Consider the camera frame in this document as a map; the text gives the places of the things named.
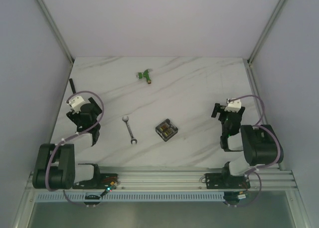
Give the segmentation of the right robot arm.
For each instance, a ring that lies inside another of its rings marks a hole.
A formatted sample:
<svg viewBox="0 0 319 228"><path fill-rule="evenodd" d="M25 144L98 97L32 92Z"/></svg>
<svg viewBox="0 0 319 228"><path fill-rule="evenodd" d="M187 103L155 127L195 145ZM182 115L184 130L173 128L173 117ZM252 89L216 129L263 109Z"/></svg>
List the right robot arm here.
<svg viewBox="0 0 319 228"><path fill-rule="evenodd" d="M216 103L211 117L218 116L221 122L221 149L225 152L240 153L234 161L227 162L216 177L228 188L239 178L247 177L257 169L266 168L283 161L284 151L269 124L242 125L245 107Z"/></svg>

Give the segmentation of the black fuse box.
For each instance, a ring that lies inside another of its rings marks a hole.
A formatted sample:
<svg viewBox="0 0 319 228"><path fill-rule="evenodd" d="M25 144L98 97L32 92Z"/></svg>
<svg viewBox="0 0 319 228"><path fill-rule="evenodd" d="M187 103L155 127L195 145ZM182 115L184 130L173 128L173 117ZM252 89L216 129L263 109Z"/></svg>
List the black fuse box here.
<svg viewBox="0 0 319 228"><path fill-rule="evenodd" d="M155 127L155 131L165 142L167 142L178 133L178 128L170 119L165 119Z"/></svg>

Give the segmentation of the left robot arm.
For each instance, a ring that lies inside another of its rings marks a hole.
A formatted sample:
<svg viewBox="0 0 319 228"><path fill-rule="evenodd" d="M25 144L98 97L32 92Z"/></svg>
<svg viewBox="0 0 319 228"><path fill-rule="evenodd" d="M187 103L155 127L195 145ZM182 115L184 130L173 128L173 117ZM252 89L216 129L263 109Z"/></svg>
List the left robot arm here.
<svg viewBox="0 0 319 228"><path fill-rule="evenodd" d="M85 100L80 95L68 99L67 104L70 111L66 116L76 125L76 132L56 144L39 147L32 177L36 189L66 190L83 181L90 189L97 189L102 183L98 165L76 161L76 155L97 143L104 109L93 97Z"/></svg>

